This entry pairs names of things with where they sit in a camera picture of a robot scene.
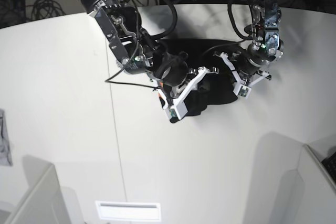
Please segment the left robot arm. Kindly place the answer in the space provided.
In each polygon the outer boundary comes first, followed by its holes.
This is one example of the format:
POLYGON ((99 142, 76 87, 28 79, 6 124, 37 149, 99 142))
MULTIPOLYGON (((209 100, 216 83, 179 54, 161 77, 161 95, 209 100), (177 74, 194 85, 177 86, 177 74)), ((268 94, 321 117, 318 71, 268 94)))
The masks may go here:
POLYGON ((246 49, 239 42, 229 42, 222 47, 224 62, 234 88, 248 90, 264 79, 271 79, 264 68, 283 55, 283 41, 280 39, 279 24, 281 9, 278 0, 246 0, 251 13, 251 24, 246 26, 243 35, 235 22, 233 4, 238 0, 228 0, 227 11, 236 35, 248 42, 246 49))

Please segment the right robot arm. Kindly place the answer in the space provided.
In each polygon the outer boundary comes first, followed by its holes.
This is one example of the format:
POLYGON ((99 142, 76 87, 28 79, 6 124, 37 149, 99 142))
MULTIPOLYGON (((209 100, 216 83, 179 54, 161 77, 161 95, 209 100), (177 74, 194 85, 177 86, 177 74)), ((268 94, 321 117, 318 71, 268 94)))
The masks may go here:
POLYGON ((137 6, 132 0, 80 0, 86 12, 93 16, 117 59, 128 74, 145 73, 160 84, 169 105, 182 96, 196 76, 187 65, 184 51, 171 54, 162 40, 177 25, 177 11, 170 0, 164 0, 172 14, 167 30, 150 35, 143 27, 137 6))

